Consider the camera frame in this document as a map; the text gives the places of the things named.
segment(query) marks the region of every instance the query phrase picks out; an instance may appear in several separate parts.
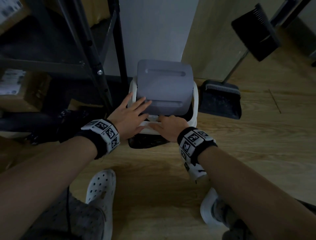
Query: label on box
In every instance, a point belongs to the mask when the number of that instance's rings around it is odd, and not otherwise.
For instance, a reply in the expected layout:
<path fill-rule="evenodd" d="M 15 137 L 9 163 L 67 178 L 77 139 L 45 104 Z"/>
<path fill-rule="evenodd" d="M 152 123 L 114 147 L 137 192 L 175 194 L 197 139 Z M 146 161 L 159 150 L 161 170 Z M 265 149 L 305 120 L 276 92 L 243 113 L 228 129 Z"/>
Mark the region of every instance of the label on box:
<path fill-rule="evenodd" d="M 23 8 L 18 0 L 0 0 L 0 24 Z"/>
<path fill-rule="evenodd" d="M 19 69 L 7 69 L 0 79 L 0 95 L 17 95 L 25 73 Z"/>

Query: wristband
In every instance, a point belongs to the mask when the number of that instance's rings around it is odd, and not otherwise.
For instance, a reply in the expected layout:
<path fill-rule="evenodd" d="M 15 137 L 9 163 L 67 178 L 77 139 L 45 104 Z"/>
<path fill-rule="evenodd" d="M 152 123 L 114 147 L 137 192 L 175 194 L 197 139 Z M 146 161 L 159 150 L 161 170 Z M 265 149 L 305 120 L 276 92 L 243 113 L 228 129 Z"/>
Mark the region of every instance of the wristband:
<path fill-rule="evenodd" d="M 216 146 L 216 141 L 204 131 L 195 127 L 184 129 L 177 138 L 184 166 L 193 180 L 206 175 L 198 162 L 198 156 L 210 146 Z"/>
<path fill-rule="evenodd" d="M 75 136 L 86 137 L 94 143 L 98 151 L 95 159 L 108 155 L 120 144 L 116 127 L 109 120 L 104 119 L 89 122 Z"/>

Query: cable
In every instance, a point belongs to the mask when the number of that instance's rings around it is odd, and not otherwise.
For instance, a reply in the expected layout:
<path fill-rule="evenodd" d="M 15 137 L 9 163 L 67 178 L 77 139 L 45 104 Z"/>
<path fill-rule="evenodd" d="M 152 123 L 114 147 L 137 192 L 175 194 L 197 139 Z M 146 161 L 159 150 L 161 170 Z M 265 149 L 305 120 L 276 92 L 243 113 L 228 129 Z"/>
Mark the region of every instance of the cable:
<path fill-rule="evenodd" d="M 66 215 L 67 215 L 67 224 L 68 224 L 68 234 L 69 239 L 71 239 L 71 224 L 70 224 L 70 211 L 69 211 L 69 186 L 67 188 L 67 198 L 66 198 Z"/>

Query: floor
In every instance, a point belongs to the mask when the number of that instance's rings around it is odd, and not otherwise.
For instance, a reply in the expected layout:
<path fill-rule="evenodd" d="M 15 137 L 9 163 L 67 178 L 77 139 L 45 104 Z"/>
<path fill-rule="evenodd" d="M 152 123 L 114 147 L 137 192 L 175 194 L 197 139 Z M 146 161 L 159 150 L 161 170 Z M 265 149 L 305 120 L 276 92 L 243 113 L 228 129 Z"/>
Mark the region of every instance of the floor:
<path fill-rule="evenodd" d="M 241 119 L 199 113 L 197 127 L 293 197 L 316 205 L 316 69 L 278 34 L 281 48 L 260 63 L 249 54 L 229 80 L 241 90 Z M 80 173 L 71 184 L 74 196 L 84 201 L 90 179 L 105 168 L 117 177 L 112 239 L 221 239 L 225 228 L 209 231 L 199 212 L 211 182 L 189 180 L 177 144 L 131 149 L 123 142 Z"/>

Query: hand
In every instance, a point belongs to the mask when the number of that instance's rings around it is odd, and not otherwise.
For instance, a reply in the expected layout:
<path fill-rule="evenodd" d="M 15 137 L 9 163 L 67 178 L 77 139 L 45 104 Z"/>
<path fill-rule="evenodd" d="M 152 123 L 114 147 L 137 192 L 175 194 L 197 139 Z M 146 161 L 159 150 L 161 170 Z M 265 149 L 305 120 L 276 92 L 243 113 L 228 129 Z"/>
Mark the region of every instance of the hand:
<path fill-rule="evenodd" d="M 120 139 L 128 139 L 140 133 L 145 128 L 144 126 L 139 126 L 140 123 L 148 118 L 148 114 L 139 116 L 151 104 L 151 101 L 148 101 L 141 105 L 145 101 L 145 97 L 134 102 L 131 107 L 126 108 L 132 95 L 132 92 L 129 93 L 121 105 L 107 118 L 117 128 Z"/>
<path fill-rule="evenodd" d="M 170 117 L 159 116 L 161 125 L 150 123 L 149 126 L 170 142 L 177 142 L 179 134 L 189 127 L 188 122 L 181 117 L 171 115 Z"/>

